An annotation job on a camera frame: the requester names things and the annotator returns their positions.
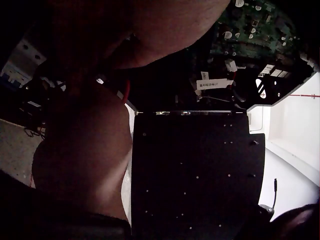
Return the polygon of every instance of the label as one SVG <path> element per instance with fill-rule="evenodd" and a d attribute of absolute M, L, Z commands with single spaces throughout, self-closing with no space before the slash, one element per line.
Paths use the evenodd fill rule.
<path fill-rule="evenodd" d="M 280 73 L 282 72 L 282 70 L 276 69 L 273 71 L 273 73 L 271 73 L 271 76 L 277 77 Z"/>
<path fill-rule="evenodd" d="M 35 106 L 35 107 L 41 107 L 41 105 L 39 105 L 39 104 L 36 104 L 35 102 L 33 102 L 33 101 L 29 101 L 28 102 L 29 104 L 31 104 L 31 105 L 33 105 L 33 106 Z"/>
<path fill-rule="evenodd" d="M 208 72 L 201 72 L 202 80 L 209 80 L 209 73 Z"/>
<path fill-rule="evenodd" d="M 244 5 L 244 0 L 236 0 L 236 7 L 242 7 Z"/>
<path fill-rule="evenodd" d="M 285 77 L 287 74 L 288 74 L 288 72 L 282 71 L 282 73 L 280 73 L 280 74 L 278 75 L 278 77 Z"/>
<path fill-rule="evenodd" d="M 232 33 L 227 31 L 227 32 L 224 32 L 224 39 L 230 39 L 232 37 Z"/>
<path fill-rule="evenodd" d="M 266 67 L 262 70 L 261 73 L 269 74 L 270 71 L 274 68 L 274 65 L 267 64 Z"/>
<path fill-rule="evenodd" d="M 228 85 L 231 85 L 232 83 L 233 83 L 233 80 L 228 80 L 226 78 L 197 80 L 197 90 L 226 88 Z"/>

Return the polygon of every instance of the cable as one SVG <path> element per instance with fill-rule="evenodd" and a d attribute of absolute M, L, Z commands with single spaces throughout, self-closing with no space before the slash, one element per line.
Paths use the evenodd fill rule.
<path fill-rule="evenodd" d="M 220 101 L 224 101 L 224 102 L 230 102 L 228 100 L 223 100 L 223 99 L 220 99 L 220 98 L 213 98 L 213 97 L 202 97 L 202 98 L 212 98 L 212 99 L 215 99 L 215 100 L 220 100 Z"/>
<path fill-rule="evenodd" d="M 274 209 L 275 208 L 275 204 L 276 204 L 276 199 L 277 199 L 277 179 L 275 178 L 275 199 L 273 200 L 273 206 L 272 208 Z"/>
<path fill-rule="evenodd" d="M 30 138 L 33 138 L 34 136 L 41 137 L 43 140 L 44 140 L 44 138 L 45 138 L 44 134 L 42 134 L 41 132 L 38 133 L 38 132 L 32 131 L 32 130 L 26 128 L 26 127 L 25 127 L 23 130 L 24 130 L 25 134 L 26 134 L 28 137 L 30 137 Z"/>
<path fill-rule="evenodd" d="M 260 131 L 263 128 L 263 107 L 262 107 L 262 122 L 261 122 L 261 128 L 258 130 L 250 130 L 250 132 L 254 132 L 254 131 Z"/>
<path fill-rule="evenodd" d="M 130 93 L 130 80 L 127 79 L 125 93 L 124 93 L 123 98 L 122 98 L 122 103 L 126 103 L 127 102 L 128 97 L 129 97 L 129 93 Z"/>

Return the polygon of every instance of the person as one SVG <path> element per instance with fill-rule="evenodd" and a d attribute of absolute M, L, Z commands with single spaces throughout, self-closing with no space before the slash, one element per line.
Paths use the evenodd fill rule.
<path fill-rule="evenodd" d="M 35 187 L 81 209 L 127 220 L 121 185 L 130 159 L 129 115 L 90 77 L 147 65 L 193 44 L 229 0 L 49 0 L 67 90 L 53 103 L 32 164 Z M 134 35 L 132 41 L 125 41 Z"/>

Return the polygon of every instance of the circuit board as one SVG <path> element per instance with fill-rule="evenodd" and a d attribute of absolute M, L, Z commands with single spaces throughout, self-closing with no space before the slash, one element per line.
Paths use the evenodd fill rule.
<path fill-rule="evenodd" d="M 290 66 L 300 45 L 291 19 L 264 0 L 232 0 L 214 28 L 211 55 L 270 57 Z"/>

